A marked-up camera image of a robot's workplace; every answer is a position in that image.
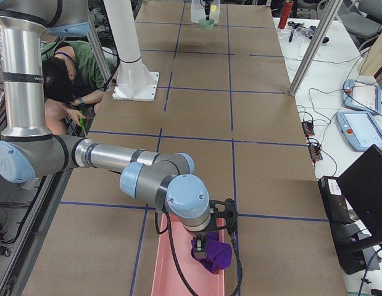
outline green bowl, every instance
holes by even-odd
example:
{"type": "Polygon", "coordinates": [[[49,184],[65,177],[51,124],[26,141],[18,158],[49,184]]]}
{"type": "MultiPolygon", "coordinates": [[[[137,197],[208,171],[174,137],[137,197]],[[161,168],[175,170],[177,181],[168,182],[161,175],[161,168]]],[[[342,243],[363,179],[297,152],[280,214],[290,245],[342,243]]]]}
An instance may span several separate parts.
{"type": "Polygon", "coordinates": [[[211,30],[214,26],[214,20],[212,18],[210,18],[209,20],[206,20],[206,18],[201,18],[199,20],[199,24],[202,30],[211,30]]]}

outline computer monitor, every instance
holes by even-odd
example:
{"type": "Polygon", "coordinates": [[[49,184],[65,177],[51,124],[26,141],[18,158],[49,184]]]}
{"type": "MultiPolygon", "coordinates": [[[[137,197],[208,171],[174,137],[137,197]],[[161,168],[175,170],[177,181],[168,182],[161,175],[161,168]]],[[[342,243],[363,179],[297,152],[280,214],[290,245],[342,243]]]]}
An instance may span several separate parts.
{"type": "MultiPolygon", "coordinates": [[[[348,263],[351,255],[356,257],[359,251],[375,245],[382,248],[382,151],[372,145],[337,178],[337,183],[343,196],[372,235],[361,238],[359,233],[355,233],[350,241],[335,241],[339,260],[348,263]]],[[[351,268],[353,272],[357,269],[354,266],[351,268]]]]}

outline green shirt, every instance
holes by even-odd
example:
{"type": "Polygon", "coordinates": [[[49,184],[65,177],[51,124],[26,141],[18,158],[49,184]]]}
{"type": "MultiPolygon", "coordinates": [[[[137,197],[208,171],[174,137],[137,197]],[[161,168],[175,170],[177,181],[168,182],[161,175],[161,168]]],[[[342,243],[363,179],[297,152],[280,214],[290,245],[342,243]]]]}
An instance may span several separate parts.
{"type": "MultiPolygon", "coordinates": [[[[96,62],[91,46],[85,41],[64,41],[68,43],[74,50],[75,63],[77,65],[77,75],[75,76],[74,87],[81,90],[78,96],[85,96],[91,92],[99,89],[105,91],[105,81],[100,72],[99,65],[96,62]]],[[[45,45],[41,52],[49,49],[54,43],[45,45]]],[[[46,60],[54,56],[56,47],[48,51],[42,56],[42,60],[46,60]]]]}

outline pink tray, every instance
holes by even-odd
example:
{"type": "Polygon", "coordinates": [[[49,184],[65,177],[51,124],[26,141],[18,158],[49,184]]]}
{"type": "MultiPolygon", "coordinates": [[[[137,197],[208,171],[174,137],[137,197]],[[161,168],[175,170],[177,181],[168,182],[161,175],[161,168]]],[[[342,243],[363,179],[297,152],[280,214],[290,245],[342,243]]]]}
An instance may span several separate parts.
{"type": "MultiPolygon", "coordinates": [[[[174,246],[181,270],[190,286],[199,296],[224,296],[224,272],[218,274],[208,272],[191,256],[191,239],[177,217],[170,215],[174,246]]],[[[162,217],[160,230],[166,227],[166,217],[162,217]]],[[[219,232],[223,242],[223,231],[219,232]]],[[[154,282],[151,296],[191,295],[177,273],[174,265],[168,232],[159,236],[158,253],[155,265],[154,282]]]]}

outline red cylinder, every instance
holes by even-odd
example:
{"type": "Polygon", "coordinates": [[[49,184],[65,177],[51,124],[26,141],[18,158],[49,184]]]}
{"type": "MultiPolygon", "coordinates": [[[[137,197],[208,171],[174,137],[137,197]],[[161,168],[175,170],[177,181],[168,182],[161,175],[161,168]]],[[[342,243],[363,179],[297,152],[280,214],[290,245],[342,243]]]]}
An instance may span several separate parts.
{"type": "Polygon", "coordinates": [[[284,2],[283,12],[281,13],[280,22],[278,23],[279,29],[285,28],[285,25],[287,24],[287,20],[288,20],[289,14],[291,13],[291,9],[292,9],[293,4],[294,3],[290,0],[286,0],[284,2]]]}

